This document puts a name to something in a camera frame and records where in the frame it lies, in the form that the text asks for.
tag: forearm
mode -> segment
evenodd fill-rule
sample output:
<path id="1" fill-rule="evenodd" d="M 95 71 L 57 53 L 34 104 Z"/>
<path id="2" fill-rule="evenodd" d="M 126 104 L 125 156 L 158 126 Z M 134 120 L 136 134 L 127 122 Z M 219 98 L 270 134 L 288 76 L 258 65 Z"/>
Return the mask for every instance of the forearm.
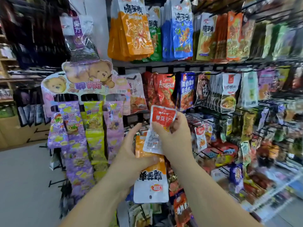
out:
<path id="1" fill-rule="evenodd" d="M 72 209 L 60 227 L 108 227 L 122 199 L 115 180 L 106 174 Z"/>
<path id="2" fill-rule="evenodd" d="M 198 226 L 261 226 L 194 159 L 176 169 Z"/>

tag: person's right hand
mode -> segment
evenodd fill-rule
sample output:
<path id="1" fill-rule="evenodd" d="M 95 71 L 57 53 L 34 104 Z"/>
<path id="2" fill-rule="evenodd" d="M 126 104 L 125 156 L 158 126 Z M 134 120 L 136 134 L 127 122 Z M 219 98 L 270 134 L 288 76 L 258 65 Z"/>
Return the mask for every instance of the person's right hand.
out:
<path id="1" fill-rule="evenodd" d="M 163 154 L 175 169 L 195 161 L 191 150 L 191 133 L 183 113 L 177 112 L 176 120 L 171 125 L 171 132 L 157 122 L 152 123 L 153 130 L 159 135 L 162 142 Z"/>

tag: purple label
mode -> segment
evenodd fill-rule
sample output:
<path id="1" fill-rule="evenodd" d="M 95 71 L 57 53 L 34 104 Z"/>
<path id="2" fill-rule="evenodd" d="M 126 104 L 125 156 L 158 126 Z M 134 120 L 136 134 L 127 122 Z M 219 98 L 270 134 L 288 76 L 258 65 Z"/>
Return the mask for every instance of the purple label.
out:
<path id="1" fill-rule="evenodd" d="M 81 24 L 79 17 L 73 17 L 73 25 L 74 25 L 74 42 L 77 49 L 84 48 L 84 44 L 82 42 L 83 33 L 81 30 Z"/>

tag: hand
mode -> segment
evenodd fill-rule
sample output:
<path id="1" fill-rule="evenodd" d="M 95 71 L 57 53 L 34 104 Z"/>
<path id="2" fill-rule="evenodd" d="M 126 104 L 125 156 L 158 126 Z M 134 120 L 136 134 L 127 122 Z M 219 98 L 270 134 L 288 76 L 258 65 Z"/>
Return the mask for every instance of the hand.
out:
<path id="1" fill-rule="evenodd" d="M 106 174 L 107 180 L 115 181 L 118 191 L 128 191 L 139 178 L 142 170 L 159 162 L 158 157 L 135 157 L 133 147 L 134 135 L 141 127 L 142 124 L 139 123 L 128 132 Z"/>
<path id="2" fill-rule="evenodd" d="M 170 128 L 172 133 L 165 131 L 157 122 L 152 123 L 152 128 L 159 135 L 163 153 L 174 170 L 194 160 L 191 150 L 191 133 L 183 113 L 177 112 L 176 120 Z"/>

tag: floor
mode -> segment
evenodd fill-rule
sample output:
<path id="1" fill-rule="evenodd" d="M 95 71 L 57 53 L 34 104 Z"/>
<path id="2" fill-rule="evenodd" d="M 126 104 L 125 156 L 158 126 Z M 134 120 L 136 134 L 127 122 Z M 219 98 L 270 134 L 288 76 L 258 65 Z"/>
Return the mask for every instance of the floor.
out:
<path id="1" fill-rule="evenodd" d="M 0 152 L 0 220 L 5 227 L 56 227 L 59 225 L 60 169 L 51 171 L 51 157 L 39 145 Z M 267 227 L 301 227 L 303 201 L 287 206 Z"/>

